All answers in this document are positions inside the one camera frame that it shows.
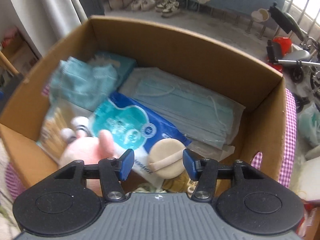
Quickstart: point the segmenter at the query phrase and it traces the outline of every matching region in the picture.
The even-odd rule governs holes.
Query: pink checkered cloth
[[[282,161],[282,166],[279,175],[279,183],[285,187],[289,187],[293,160],[294,160],[294,151],[296,146],[296,105],[294,98],[289,90],[286,91],[287,103],[286,103],[286,130],[285,130],[285,146],[284,146],[284,158]],[[262,162],[262,152],[258,152],[253,160],[251,165],[256,169],[260,169]],[[21,180],[19,179],[16,171],[14,170],[11,163],[8,164],[6,169],[5,181],[9,192],[13,199],[16,199],[23,191],[25,187],[23,186]]]
[[[284,157],[278,182],[285,187],[289,187],[296,147],[297,114],[294,97],[289,90],[286,90],[286,97],[287,120],[285,128]],[[258,152],[251,161],[251,165],[258,170],[260,169],[262,162],[262,154],[262,152]]]

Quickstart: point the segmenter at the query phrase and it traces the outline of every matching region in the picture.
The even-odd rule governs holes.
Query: surgical mask
[[[172,122],[187,136],[222,149],[226,139],[235,133],[234,109],[238,111],[239,108],[242,113],[244,107],[161,70],[151,71],[151,74],[141,75],[143,70],[139,70],[138,82],[128,80],[135,86],[130,88],[133,91],[130,96]],[[237,133],[240,120],[236,122]]]

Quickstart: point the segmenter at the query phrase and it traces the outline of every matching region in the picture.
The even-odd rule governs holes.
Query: circular logo
[[[141,134],[145,138],[152,138],[155,136],[157,132],[157,128],[152,123],[146,123],[141,128]]]

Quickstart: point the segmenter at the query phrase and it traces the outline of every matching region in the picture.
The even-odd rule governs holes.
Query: pink stuffed animal
[[[108,130],[101,130],[98,138],[91,137],[88,123],[88,118],[78,116],[71,121],[76,133],[70,128],[61,130],[61,137],[68,146],[60,158],[59,168],[74,160],[83,160],[84,164],[96,164],[104,158],[118,158],[114,154],[112,134]],[[87,179],[87,187],[102,196],[98,179]]]

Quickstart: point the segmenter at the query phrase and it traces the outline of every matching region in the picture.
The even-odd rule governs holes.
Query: background cardboard box
[[[17,88],[0,117],[6,150],[24,185],[30,187],[57,169],[39,148],[49,100],[41,95],[60,60],[89,60],[106,50],[137,60],[139,66],[164,71],[207,87],[246,106],[233,144],[235,153],[223,160],[248,163],[263,153],[261,171],[278,180],[284,154],[286,91],[282,75],[222,42],[169,25],[118,17],[90,18],[60,40]],[[122,185],[133,190],[138,180]],[[220,183],[223,190],[227,183]]]

